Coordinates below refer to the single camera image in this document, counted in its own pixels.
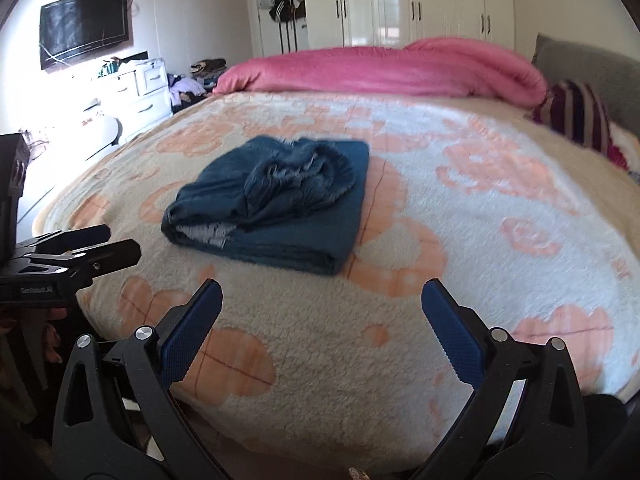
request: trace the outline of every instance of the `screw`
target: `screw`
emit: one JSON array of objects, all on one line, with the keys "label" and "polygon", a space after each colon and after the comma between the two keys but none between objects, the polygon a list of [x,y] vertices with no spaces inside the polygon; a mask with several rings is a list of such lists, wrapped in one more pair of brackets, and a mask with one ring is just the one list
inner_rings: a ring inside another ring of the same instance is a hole
[{"label": "screw", "polygon": [[78,341],[76,342],[76,344],[78,345],[79,348],[84,348],[85,346],[88,346],[90,342],[91,342],[91,336],[85,334],[85,335],[81,335],[78,338]]},{"label": "screw", "polygon": [[491,337],[498,343],[504,343],[509,338],[509,334],[501,328],[494,328],[491,330]]},{"label": "screw", "polygon": [[142,326],[136,330],[136,338],[140,339],[140,341],[144,341],[145,339],[149,339],[153,332],[154,329],[150,326]]},{"label": "screw", "polygon": [[559,337],[555,337],[551,340],[551,346],[556,350],[564,350],[566,348],[564,341],[562,341],[562,339],[560,339]]}]

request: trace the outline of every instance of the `pink comforter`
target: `pink comforter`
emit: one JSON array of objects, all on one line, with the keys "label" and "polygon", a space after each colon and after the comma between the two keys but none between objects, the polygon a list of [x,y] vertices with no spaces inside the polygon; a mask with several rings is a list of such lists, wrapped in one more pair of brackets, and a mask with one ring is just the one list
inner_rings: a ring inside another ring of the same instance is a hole
[{"label": "pink comforter", "polygon": [[357,46],[252,59],[225,73],[215,93],[242,90],[482,96],[535,108],[547,84],[511,50],[485,41],[431,38],[404,50]]}]

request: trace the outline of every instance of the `blue cloth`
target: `blue cloth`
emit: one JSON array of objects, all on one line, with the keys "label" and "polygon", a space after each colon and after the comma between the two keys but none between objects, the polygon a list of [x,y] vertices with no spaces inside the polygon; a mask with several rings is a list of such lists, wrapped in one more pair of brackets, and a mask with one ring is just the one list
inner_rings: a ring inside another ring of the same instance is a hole
[{"label": "blue cloth", "polygon": [[334,275],[358,235],[368,166],[364,142],[256,137],[180,190],[162,232],[236,260]]}]

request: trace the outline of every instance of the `hand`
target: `hand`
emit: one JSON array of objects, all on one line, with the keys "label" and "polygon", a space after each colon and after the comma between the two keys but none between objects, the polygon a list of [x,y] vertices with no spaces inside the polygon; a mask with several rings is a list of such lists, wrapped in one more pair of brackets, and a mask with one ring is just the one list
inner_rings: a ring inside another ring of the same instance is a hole
[{"label": "hand", "polygon": [[[66,308],[52,308],[49,311],[48,320],[65,319]],[[14,309],[0,310],[0,335],[6,335],[13,330],[18,324],[19,311]],[[44,359],[46,362],[62,364],[62,357],[56,352],[56,348],[60,346],[60,336],[53,325],[47,323],[42,331],[42,347],[44,351]],[[0,361],[0,388],[11,389],[11,379],[9,373],[2,366]]]}]

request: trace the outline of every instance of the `tv screen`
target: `tv screen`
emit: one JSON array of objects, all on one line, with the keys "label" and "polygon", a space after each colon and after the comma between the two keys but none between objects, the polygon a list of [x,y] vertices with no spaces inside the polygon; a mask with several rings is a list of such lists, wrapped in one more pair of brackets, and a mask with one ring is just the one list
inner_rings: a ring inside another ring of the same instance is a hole
[{"label": "tv screen", "polygon": [[129,39],[127,0],[60,0],[40,11],[40,65],[48,68]]}]

